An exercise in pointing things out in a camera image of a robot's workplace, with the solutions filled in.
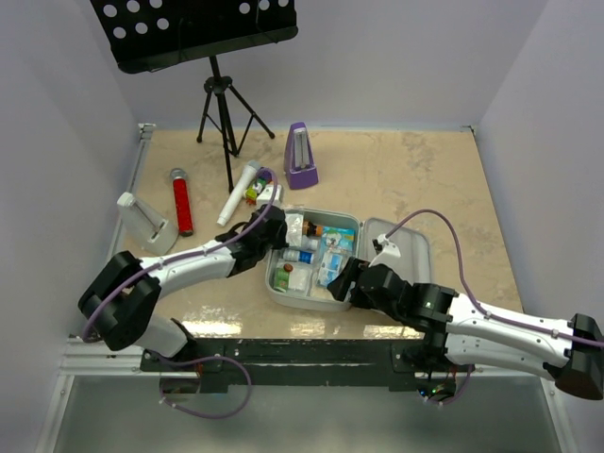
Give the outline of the clear bag with wipes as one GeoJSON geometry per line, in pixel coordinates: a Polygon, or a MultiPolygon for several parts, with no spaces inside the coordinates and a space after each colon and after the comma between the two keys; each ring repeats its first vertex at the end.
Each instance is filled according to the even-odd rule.
{"type": "Polygon", "coordinates": [[[318,263],[316,284],[326,287],[341,273],[349,258],[350,254],[345,252],[324,252],[318,263]]]}

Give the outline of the small white blue bottle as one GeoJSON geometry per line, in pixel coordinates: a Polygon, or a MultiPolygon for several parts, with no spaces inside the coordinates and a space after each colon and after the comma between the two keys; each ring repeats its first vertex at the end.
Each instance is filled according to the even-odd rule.
{"type": "Polygon", "coordinates": [[[314,254],[303,250],[286,249],[283,251],[282,258],[289,262],[313,264],[314,254]]]}

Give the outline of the white green tube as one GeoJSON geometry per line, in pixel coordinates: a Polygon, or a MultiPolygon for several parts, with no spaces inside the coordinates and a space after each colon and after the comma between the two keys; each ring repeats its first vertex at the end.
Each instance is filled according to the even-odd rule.
{"type": "Polygon", "coordinates": [[[303,250],[316,251],[319,248],[320,240],[308,236],[303,236],[301,248],[303,250]]]}

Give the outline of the brown bottle orange cap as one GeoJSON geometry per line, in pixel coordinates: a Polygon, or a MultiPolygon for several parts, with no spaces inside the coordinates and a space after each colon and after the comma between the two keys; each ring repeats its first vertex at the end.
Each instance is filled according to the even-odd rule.
{"type": "Polygon", "coordinates": [[[324,227],[316,225],[311,221],[305,221],[302,228],[303,234],[308,237],[321,237],[324,231],[324,227]]]}

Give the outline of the white gauze packet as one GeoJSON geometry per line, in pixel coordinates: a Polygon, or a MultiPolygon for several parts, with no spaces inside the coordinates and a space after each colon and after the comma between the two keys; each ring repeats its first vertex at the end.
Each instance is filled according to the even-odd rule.
{"type": "Polygon", "coordinates": [[[311,277],[311,268],[294,267],[294,269],[288,274],[288,290],[306,293],[309,290],[311,277]]]}

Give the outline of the small green packet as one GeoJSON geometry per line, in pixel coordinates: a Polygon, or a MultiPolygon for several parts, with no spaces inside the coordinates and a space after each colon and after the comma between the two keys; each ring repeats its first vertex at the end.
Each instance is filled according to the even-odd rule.
{"type": "Polygon", "coordinates": [[[285,269],[278,268],[273,276],[273,289],[278,292],[287,292],[289,289],[290,273],[285,269]]]}

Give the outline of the clear bag silver sachet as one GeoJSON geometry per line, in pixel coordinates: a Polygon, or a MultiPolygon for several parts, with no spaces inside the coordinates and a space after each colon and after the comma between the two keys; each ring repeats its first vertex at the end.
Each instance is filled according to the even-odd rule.
{"type": "Polygon", "coordinates": [[[299,249],[303,245],[304,211],[302,209],[285,209],[286,242],[290,248],[299,249]]]}

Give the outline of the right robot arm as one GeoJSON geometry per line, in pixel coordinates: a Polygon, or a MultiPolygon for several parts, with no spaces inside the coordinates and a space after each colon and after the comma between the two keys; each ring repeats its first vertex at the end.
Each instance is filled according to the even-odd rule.
{"type": "Polygon", "coordinates": [[[433,283],[410,283],[383,263],[351,259],[327,285],[338,301],[379,311],[423,333],[404,353],[417,371],[490,365],[552,381],[586,400],[603,397],[603,333],[577,313],[551,319],[504,310],[433,283]]]}

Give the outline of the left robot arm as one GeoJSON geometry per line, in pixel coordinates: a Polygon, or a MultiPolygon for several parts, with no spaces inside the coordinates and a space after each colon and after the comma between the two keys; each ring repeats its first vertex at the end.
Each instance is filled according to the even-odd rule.
{"type": "Polygon", "coordinates": [[[287,245],[284,210],[266,204],[242,230],[228,232],[196,248],[161,257],[114,255],[80,297],[87,319],[82,338],[95,332],[112,351],[137,345],[162,356],[175,370],[189,368],[197,341],[177,320],[155,314],[165,296],[205,281],[235,277],[254,268],[272,250],[287,245]]]}

